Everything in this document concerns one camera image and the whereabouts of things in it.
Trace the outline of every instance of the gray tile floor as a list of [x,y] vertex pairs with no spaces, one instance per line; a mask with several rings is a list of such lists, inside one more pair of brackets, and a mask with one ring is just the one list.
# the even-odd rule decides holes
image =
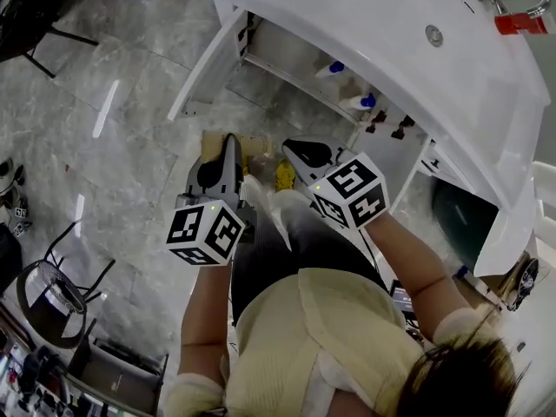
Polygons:
[[[0,157],[25,165],[34,222],[22,238],[24,260],[43,254],[74,219],[82,196],[80,241],[69,238],[63,246],[89,259],[68,261],[64,270],[87,285],[117,260],[102,284],[106,298],[91,303],[95,334],[146,355],[170,352],[171,379],[196,272],[162,252],[158,236],[199,155],[202,130],[281,143],[301,133],[347,140],[354,126],[249,64],[207,115],[171,122],[172,102],[220,28],[212,0],[73,1],[57,27],[95,38],[98,47],[47,35],[35,57],[56,73],[53,80],[22,58],[0,64]],[[5,301],[17,304],[13,286]]]

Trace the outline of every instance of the cable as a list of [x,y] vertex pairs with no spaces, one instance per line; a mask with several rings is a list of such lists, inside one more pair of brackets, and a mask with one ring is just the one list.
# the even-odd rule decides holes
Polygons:
[[363,242],[365,242],[365,247],[367,247],[367,250],[369,251],[369,253],[373,257],[374,270],[376,270],[378,272],[379,271],[379,265],[377,264],[376,260],[374,259],[373,250],[371,250],[371,246],[368,245],[368,242],[365,239],[365,236],[363,236],[363,232],[361,232],[361,229],[359,229],[359,235],[361,235],[361,239],[363,240]]

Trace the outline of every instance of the person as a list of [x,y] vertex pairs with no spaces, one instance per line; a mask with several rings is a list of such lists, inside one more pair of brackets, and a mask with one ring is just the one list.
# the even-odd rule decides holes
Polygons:
[[[297,192],[275,194],[289,247],[252,176],[255,242],[233,269],[202,268],[182,323],[165,417],[506,415],[509,353],[440,258],[389,213],[366,231],[411,297],[426,353],[405,332],[379,272]],[[228,290],[239,358],[228,372]]]

